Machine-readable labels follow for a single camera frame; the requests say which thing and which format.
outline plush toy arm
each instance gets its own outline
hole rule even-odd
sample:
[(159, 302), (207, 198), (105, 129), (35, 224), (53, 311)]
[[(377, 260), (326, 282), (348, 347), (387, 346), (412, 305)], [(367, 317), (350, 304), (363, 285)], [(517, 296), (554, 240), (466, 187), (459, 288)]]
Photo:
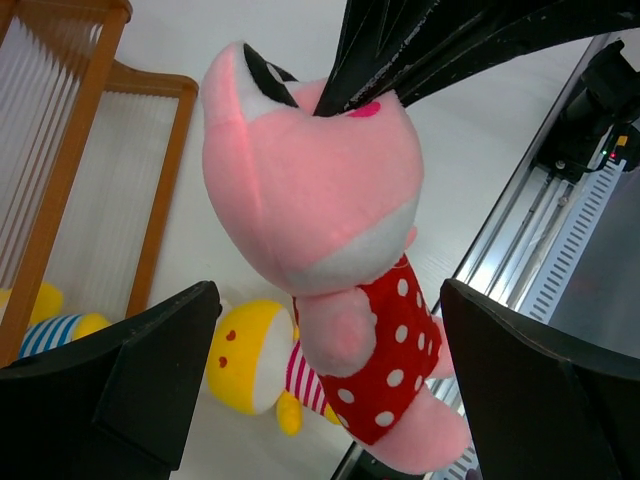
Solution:
[(276, 404), (276, 416), (280, 429), (287, 435), (294, 436), (302, 429), (302, 404), (289, 392), (283, 392)]
[(359, 288), (297, 302), (300, 343), (319, 375), (349, 377), (369, 361), (376, 345), (367, 294)]

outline red and white striped shirt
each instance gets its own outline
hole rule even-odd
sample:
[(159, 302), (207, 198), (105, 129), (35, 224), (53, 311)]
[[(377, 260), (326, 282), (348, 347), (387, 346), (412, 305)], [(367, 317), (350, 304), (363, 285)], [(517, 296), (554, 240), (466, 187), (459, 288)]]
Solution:
[(327, 409), (327, 399), (320, 378), (302, 356), (300, 341), (293, 347), (287, 366), (286, 390), (305, 407), (320, 415)]

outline white floor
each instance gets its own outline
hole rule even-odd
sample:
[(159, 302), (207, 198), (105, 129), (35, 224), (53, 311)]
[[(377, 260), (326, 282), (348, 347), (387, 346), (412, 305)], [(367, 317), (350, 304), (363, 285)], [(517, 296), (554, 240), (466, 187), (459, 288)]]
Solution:
[[(301, 79), (328, 74), (345, 0), (134, 0), (118, 59), (200, 80), (227, 43), (244, 39)], [(517, 59), (410, 109), (427, 177), (411, 260), (433, 304), (522, 158), (587, 41)], [(186, 146), (152, 303), (203, 280), (231, 302), (287, 297), (244, 262), (217, 222), (204, 189), (202, 111)], [(330, 478), (350, 441), (312, 414), (295, 439), (273, 415), (248, 418), (206, 393), (198, 402), (182, 469), (173, 479)]]

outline plush toy head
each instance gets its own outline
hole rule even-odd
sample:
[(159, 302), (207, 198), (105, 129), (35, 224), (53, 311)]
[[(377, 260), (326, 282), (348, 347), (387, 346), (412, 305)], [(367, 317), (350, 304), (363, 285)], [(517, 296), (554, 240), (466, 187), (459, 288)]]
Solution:
[(207, 360), (207, 383), (225, 405), (259, 415), (285, 389), (293, 322), (284, 307), (255, 300), (218, 319)]
[(394, 93), (323, 118), (312, 115), (323, 85), (295, 82), (234, 43), (202, 86), (214, 209), (249, 263), (292, 295), (332, 293), (389, 270), (423, 179), (417, 134)]

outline yellow plush foot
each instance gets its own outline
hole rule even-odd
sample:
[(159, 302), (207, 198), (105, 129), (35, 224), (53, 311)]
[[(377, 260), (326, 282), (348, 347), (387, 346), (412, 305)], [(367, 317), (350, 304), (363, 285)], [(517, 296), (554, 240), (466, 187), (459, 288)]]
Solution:
[(331, 405), (329, 404), (327, 404), (327, 408), (325, 408), (324, 410), (324, 418), (329, 420), (334, 425), (340, 425), (340, 420), (338, 420), (336, 413), (333, 411), (333, 408), (331, 408)]
[(110, 325), (109, 321), (99, 313), (90, 313), (80, 319), (78, 326), (71, 334), (71, 340), (79, 340)]
[(287, 435), (297, 435), (302, 428), (302, 405), (289, 392), (280, 395), (276, 404), (276, 416), (280, 429)]

